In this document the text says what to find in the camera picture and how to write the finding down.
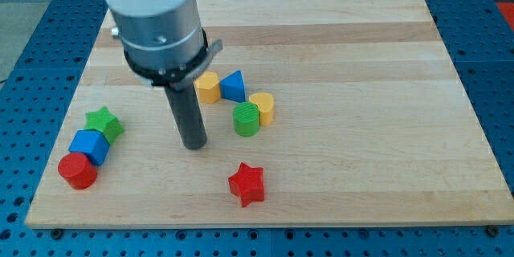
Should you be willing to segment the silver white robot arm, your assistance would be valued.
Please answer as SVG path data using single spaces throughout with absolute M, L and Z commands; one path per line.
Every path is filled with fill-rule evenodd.
M 154 86 L 189 87 L 223 49 L 209 43 L 196 0 L 105 0 L 131 69 Z

